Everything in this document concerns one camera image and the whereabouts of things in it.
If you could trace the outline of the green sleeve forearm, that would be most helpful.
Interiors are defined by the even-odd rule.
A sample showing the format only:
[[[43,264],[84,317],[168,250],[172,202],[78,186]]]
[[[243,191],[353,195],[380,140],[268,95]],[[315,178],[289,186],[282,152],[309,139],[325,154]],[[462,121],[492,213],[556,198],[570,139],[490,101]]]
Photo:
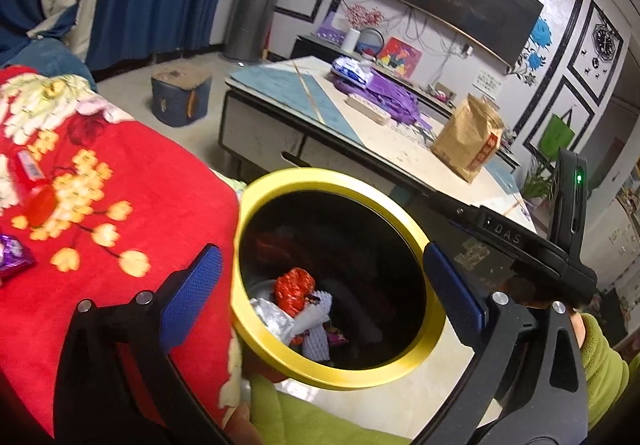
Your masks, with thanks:
[[[588,428],[593,429],[628,387],[637,361],[628,364],[610,347],[592,315],[580,314],[580,319],[584,327],[579,347],[587,381]]]

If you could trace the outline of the right hand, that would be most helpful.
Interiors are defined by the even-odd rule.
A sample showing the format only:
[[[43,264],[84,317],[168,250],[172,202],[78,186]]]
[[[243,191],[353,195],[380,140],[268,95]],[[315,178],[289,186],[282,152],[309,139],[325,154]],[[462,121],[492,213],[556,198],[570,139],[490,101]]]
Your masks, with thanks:
[[[582,319],[582,314],[575,311],[570,313],[570,324],[572,324],[577,345],[579,349],[581,349],[584,345],[587,335],[585,322]]]

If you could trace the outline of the left hand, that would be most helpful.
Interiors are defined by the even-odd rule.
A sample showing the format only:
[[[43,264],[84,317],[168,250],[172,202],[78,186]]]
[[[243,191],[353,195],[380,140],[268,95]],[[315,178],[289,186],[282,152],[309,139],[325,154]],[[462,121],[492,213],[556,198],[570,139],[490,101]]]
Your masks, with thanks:
[[[241,404],[236,407],[224,426],[224,431],[235,445],[262,445],[262,437],[250,422],[250,407]]]

